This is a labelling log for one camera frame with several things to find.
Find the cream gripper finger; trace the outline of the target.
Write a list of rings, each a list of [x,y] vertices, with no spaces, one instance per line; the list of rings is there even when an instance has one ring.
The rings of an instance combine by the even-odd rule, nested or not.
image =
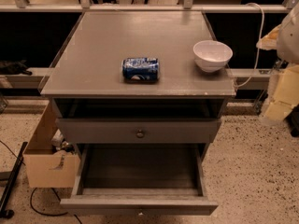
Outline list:
[[[277,39],[280,26],[273,28],[267,35],[260,38],[256,44],[258,49],[271,50],[277,48]]]

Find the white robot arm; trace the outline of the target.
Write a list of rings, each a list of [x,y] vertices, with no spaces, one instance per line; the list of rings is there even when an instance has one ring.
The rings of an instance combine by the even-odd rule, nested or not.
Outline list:
[[[289,12],[282,23],[256,44],[258,49],[275,49],[281,61],[288,65],[282,71],[272,71],[263,103],[260,120],[275,125],[299,105],[299,4]]]

